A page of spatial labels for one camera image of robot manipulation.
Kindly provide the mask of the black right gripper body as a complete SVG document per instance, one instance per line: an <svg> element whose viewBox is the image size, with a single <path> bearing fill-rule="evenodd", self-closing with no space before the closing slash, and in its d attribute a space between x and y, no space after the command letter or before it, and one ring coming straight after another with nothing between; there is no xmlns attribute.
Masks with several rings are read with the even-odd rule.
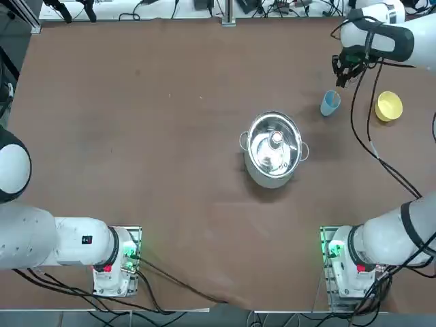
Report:
<svg viewBox="0 0 436 327"><path fill-rule="evenodd" d="M354 70L358 67L373 67L377 64L377 57L368 50L355 51L351 48L343 48L340 54L340 64L342 69Z"/></svg>

